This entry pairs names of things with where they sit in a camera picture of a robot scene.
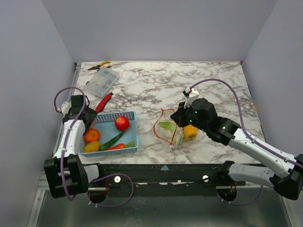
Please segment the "yellow mango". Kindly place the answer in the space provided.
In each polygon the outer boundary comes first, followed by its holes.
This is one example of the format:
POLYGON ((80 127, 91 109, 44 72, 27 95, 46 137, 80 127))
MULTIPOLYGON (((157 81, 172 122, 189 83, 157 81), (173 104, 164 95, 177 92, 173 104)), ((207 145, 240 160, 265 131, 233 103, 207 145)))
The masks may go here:
POLYGON ((182 142, 184 138, 183 131, 178 131, 173 136, 172 145, 170 146, 172 150, 176 150, 178 145, 182 142))

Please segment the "yellow bell pepper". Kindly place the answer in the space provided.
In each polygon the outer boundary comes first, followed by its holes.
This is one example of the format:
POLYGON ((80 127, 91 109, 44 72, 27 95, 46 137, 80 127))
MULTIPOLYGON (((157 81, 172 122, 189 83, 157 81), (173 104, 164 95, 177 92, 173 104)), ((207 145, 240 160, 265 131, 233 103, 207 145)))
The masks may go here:
POLYGON ((197 128, 192 125, 188 125, 183 128, 184 139, 186 141, 192 141, 197 138, 197 128))

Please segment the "green white cabbage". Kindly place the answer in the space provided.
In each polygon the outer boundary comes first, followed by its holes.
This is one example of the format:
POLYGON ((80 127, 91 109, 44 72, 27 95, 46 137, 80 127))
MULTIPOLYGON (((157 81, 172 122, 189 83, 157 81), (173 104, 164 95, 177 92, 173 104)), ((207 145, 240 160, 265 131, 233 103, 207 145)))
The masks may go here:
POLYGON ((174 132, 176 129, 176 124, 173 121, 159 122, 159 126, 165 130, 170 130, 172 132, 174 132))

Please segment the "purple onion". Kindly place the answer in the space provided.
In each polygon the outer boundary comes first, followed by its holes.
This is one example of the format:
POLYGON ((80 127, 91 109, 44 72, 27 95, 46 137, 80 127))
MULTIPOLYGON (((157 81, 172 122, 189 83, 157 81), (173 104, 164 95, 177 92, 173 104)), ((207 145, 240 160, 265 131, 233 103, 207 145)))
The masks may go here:
POLYGON ((96 119, 94 119, 94 121, 93 121, 93 123, 91 124, 90 128, 94 128, 95 125, 96 125, 96 123, 97 123, 97 121, 96 121, 96 119))

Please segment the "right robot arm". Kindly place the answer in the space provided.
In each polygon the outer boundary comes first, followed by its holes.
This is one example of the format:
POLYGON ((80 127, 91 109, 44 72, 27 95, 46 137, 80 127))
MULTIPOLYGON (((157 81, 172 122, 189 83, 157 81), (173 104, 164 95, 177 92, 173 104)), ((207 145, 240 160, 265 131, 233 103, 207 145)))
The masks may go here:
POLYGON ((297 200, 303 189, 303 156, 294 156, 257 140, 235 121, 217 115, 215 107, 205 98, 198 98, 189 107, 179 103, 171 115, 178 127, 192 125, 213 141, 235 148, 263 164, 245 167, 231 163, 218 173, 218 181, 229 185, 233 181, 252 182, 272 187, 281 196, 297 200))

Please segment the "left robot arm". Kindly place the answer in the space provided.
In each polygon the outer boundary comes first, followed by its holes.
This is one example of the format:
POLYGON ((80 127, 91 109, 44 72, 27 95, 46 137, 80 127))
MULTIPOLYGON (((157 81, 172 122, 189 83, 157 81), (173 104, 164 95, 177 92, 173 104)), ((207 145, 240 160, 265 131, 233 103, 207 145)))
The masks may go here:
POLYGON ((58 149, 44 162, 45 176, 53 198, 67 197, 72 201, 77 194, 86 193, 89 183, 101 186, 105 175, 98 165, 84 166, 78 156, 83 135, 92 125, 97 112, 89 108, 83 95, 71 97, 71 107, 63 117, 63 134, 58 149))

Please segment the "clear zip top bag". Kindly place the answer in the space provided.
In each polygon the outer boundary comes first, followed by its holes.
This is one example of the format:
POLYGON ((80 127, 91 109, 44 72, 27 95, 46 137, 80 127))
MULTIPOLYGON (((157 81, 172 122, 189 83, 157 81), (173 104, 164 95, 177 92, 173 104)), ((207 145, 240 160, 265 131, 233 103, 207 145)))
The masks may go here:
POLYGON ((169 144, 171 150, 176 150, 178 145, 185 141, 193 141, 198 136, 197 128, 188 125, 179 127, 170 116, 175 113, 174 109, 161 109, 161 115, 153 125, 154 135, 169 144))

